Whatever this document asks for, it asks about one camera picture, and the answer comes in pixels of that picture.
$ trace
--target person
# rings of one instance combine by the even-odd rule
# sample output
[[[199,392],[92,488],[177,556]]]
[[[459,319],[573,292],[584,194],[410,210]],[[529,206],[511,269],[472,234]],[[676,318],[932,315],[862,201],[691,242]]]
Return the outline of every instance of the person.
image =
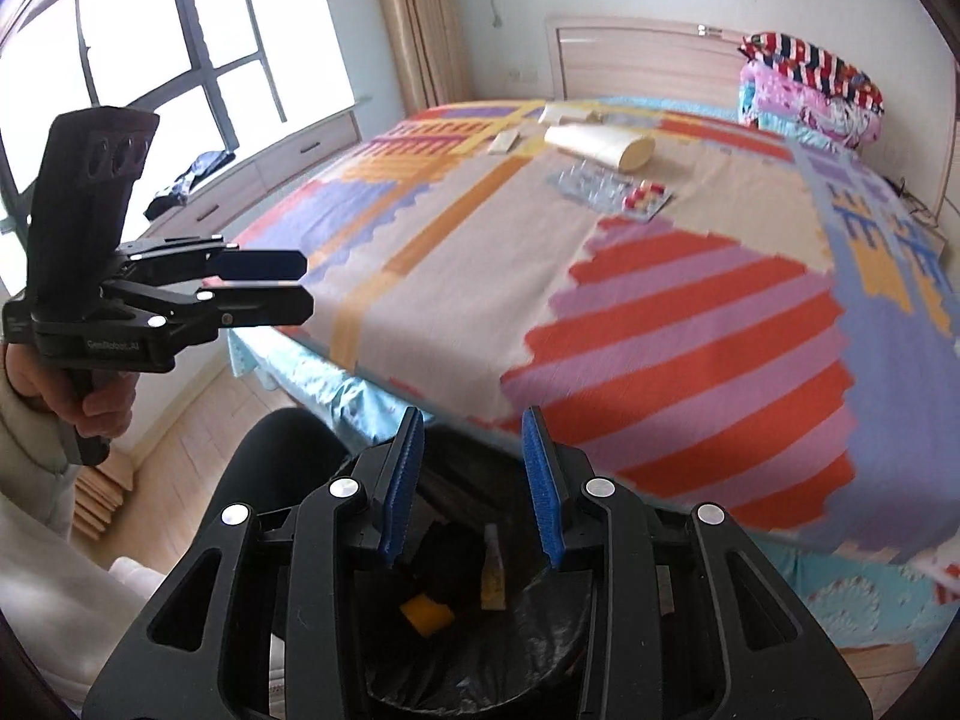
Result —
[[[85,437],[123,435],[137,376],[116,375],[80,400],[30,346],[4,344],[0,368],[0,610],[40,675],[79,712],[146,599],[70,545],[80,469],[66,461],[56,420]],[[198,532],[232,503],[256,512],[298,504],[346,456],[309,412],[270,413],[227,464]]]

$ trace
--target colorful bedspread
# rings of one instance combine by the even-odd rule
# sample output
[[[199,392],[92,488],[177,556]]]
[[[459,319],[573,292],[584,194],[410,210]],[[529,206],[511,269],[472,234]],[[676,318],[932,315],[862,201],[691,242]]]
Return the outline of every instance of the colorful bedspread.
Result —
[[[909,560],[960,525],[956,297],[884,182],[718,119],[603,106],[675,199],[602,218],[550,182],[540,101],[365,143],[245,247],[299,247],[294,337],[439,418],[551,433],[648,498],[717,501],[819,551]],[[519,127],[506,156],[486,144]]]

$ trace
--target window frame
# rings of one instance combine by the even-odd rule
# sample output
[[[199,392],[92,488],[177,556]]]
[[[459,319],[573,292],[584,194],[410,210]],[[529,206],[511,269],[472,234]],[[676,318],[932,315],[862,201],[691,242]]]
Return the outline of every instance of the window frame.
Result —
[[[24,28],[33,19],[37,18],[44,10],[59,0],[42,0],[37,7],[33,8],[20,28]],[[270,69],[270,61],[267,59],[267,52],[263,47],[263,40],[260,34],[260,27],[256,20],[256,12],[253,10],[253,0],[244,0],[246,2],[246,14],[250,19],[251,29],[253,30],[253,40],[256,43],[256,50],[253,53],[234,59],[232,62],[215,67],[210,60],[210,53],[206,42],[203,40],[203,28],[200,26],[200,14],[197,10],[196,0],[174,0],[176,4],[176,13],[179,16],[181,32],[184,35],[184,45],[186,45],[187,56],[190,59],[190,69],[160,84],[157,88],[150,90],[145,95],[141,95],[137,100],[128,103],[129,107],[141,108],[155,111],[161,105],[169,103],[180,95],[189,92],[192,89],[202,88],[206,101],[210,106],[210,112],[213,114],[213,121],[216,122],[217,129],[224,139],[224,146],[230,151],[236,151],[240,143],[233,128],[227,112],[227,105],[224,103],[220,92],[218,79],[223,74],[243,67],[251,62],[260,62],[263,67],[267,84],[270,87],[270,94],[274,101],[277,114],[280,116],[280,122],[286,124],[287,117],[283,110],[283,104],[280,101],[280,93],[277,92],[277,84],[274,81],[274,75]],[[80,18],[80,0],[74,0],[74,18],[77,23],[77,45],[80,52],[80,66],[83,68],[83,79],[86,83],[86,90],[90,97],[90,105],[98,106],[100,104],[97,95],[96,82],[93,79],[93,73],[90,70],[90,61],[88,57],[88,46],[83,37],[83,21]],[[24,191],[18,191],[16,181],[13,180],[13,172],[10,168],[10,162],[7,159],[7,150],[3,143],[3,133],[0,132],[0,196],[3,199],[8,218],[0,220],[0,235],[15,232],[21,245],[26,247],[28,218],[32,203],[32,193],[34,192],[34,183],[31,183]]]

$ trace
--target beige curtain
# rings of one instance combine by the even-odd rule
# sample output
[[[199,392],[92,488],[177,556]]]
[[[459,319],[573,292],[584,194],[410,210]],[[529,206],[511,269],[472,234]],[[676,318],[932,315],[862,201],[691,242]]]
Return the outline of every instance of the beige curtain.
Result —
[[[470,93],[453,0],[380,0],[408,114]]]

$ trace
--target wooden headboard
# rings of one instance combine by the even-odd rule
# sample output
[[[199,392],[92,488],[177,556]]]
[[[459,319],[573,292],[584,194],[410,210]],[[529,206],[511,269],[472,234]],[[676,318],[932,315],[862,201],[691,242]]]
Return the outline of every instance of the wooden headboard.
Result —
[[[736,109],[742,32],[621,18],[556,18],[547,29],[557,100],[630,95]]]

